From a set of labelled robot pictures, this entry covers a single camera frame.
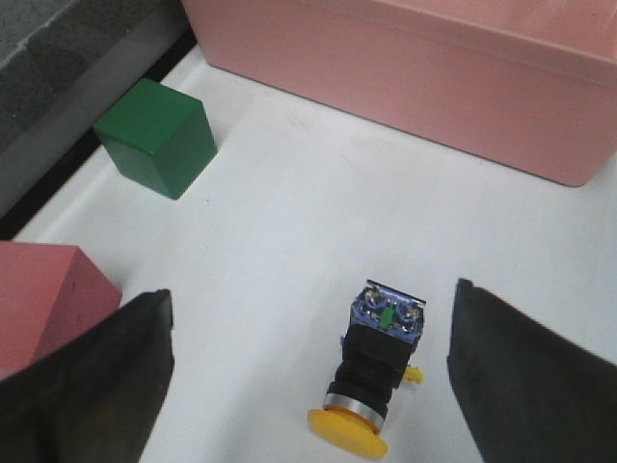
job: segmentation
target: pink block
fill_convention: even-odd
[[[208,62],[540,177],[617,150],[617,1],[183,0]]]
[[[0,241],[0,378],[89,330],[120,300],[76,246]]]

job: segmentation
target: white table surface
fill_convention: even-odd
[[[126,302],[167,287],[175,371],[143,463],[353,462],[309,431],[371,278],[427,300],[394,392],[383,461],[480,462],[450,388],[459,277],[617,363],[617,162],[585,186],[532,177],[211,68],[165,84],[201,99],[220,151],[174,202],[104,149],[18,236],[78,244]]]

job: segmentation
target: yellow mushroom button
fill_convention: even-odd
[[[382,438],[353,413],[313,409],[308,411],[308,422],[317,435],[356,455],[381,458],[388,452]]]

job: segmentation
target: metal ring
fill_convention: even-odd
[[[384,425],[384,418],[365,403],[348,397],[347,395],[332,393],[326,394],[323,405],[324,410],[332,408],[332,405],[334,405],[335,407],[347,409],[350,412],[360,415],[364,419],[373,423],[378,433],[382,430],[382,426]]]

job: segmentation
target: green cube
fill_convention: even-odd
[[[140,80],[94,125],[118,170],[177,200],[217,148],[198,99]]]

